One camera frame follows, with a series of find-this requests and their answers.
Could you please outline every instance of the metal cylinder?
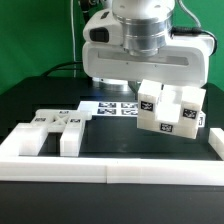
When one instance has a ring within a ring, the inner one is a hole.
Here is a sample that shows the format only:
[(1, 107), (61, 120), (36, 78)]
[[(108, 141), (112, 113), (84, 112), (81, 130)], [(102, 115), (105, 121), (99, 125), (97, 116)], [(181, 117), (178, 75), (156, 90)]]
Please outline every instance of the metal cylinder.
[(133, 56), (152, 56), (166, 45), (172, 28), (171, 15), (163, 21), (157, 19), (133, 20), (115, 17), (123, 24), (123, 47)]
[(113, 1), (113, 14), (123, 26), (123, 47), (133, 56), (153, 56), (167, 43), (173, 0)]

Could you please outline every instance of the white robot body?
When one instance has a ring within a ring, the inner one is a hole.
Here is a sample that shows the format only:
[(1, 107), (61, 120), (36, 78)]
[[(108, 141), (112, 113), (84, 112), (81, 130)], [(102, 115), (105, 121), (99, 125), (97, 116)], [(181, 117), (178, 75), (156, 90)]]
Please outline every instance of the white robot body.
[[(83, 62), (89, 76), (128, 81), (148, 79), (194, 87), (207, 82), (209, 56), (214, 46), (212, 37), (170, 37), (171, 14), (162, 23), (155, 22), (155, 18), (123, 19), (123, 23), (114, 11), (105, 9), (96, 13), (84, 29)], [(156, 29), (158, 24), (164, 28), (161, 32)]]

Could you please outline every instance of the white foam block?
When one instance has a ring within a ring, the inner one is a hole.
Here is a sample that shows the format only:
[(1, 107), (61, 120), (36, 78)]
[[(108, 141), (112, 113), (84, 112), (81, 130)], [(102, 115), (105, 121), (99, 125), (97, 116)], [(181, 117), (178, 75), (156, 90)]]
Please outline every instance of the white foam block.
[(0, 156), (18, 156), (21, 149), (24, 129), (26, 130), (30, 128), (30, 126), (30, 124), (19, 123), (1, 144)]
[(22, 130), (21, 156), (37, 156), (48, 135), (46, 127), (30, 127)]
[(185, 138), (195, 139), (197, 135), (197, 128), (180, 126), (173, 123), (165, 123), (143, 118), (137, 118), (137, 127), (149, 131), (160, 132), (163, 134), (176, 135)]
[(224, 132), (221, 128), (211, 128), (209, 133), (209, 144), (224, 160)]
[(178, 123), (181, 106), (179, 104), (160, 102), (157, 106), (156, 120), (168, 123)]
[(63, 135), (60, 139), (60, 155), (75, 156), (79, 155), (82, 137), (85, 128), (85, 120), (70, 117)]
[(206, 90), (197, 87), (186, 86), (183, 88), (181, 106), (184, 109), (201, 111)]
[(141, 180), (139, 159), (119, 160), (107, 166), (107, 183), (138, 183)]
[(161, 88), (162, 83), (144, 79), (138, 90), (138, 101), (157, 103)]

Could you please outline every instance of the white block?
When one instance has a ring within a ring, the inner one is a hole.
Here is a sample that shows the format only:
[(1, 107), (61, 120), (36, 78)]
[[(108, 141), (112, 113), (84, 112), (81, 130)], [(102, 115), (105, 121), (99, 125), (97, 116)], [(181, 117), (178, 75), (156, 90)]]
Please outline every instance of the white block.
[(0, 156), (19, 156), (24, 129), (31, 125), (19, 123), (0, 146)]
[(160, 102), (181, 104), (183, 87), (164, 85), (160, 96)]
[(186, 86), (183, 88), (181, 106), (184, 109), (201, 111), (206, 90), (197, 87)]
[(119, 160), (107, 166), (107, 183), (138, 183), (141, 179), (141, 163), (138, 159)]
[(138, 101), (157, 103), (161, 93), (162, 83), (143, 80), (138, 90)]
[(224, 160), (224, 132), (221, 128), (211, 128), (209, 133), (209, 144)]
[(23, 130), (21, 156), (37, 156), (47, 138), (48, 132), (46, 127), (29, 127)]
[(162, 84), (143, 80), (138, 91), (138, 117), (155, 120), (156, 106), (160, 97)]
[(70, 118), (60, 139), (60, 155), (75, 156), (79, 154), (85, 120)]
[(156, 120), (168, 123), (178, 123), (181, 106), (179, 104), (160, 102), (156, 110)]
[(180, 126), (173, 123), (152, 121), (143, 118), (137, 118), (137, 128), (192, 139), (196, 138), (198, 131), (197, 128)]

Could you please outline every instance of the green background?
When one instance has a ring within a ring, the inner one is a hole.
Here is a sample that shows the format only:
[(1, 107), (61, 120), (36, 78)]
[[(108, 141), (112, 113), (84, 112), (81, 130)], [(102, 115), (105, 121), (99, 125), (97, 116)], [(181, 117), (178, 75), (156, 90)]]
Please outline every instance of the green background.
[[(224, 90), (224, 1), (184, 3), (198, 16), (202, 28), (218, 38), (218, 51), (210, 58), (209, 82)], [(81, 60), (84, 22), (77, 0), (74, 0), (74, 20), (76, 59)], [(176, 6), (174, 25), (194, 24)], [(54, 65), (72, 60), (70, 0), (0, 0), (0, 93), (25, 77), (39, 76)], [(74, 75), (72, 71), (56, 73), (52, 75)]]

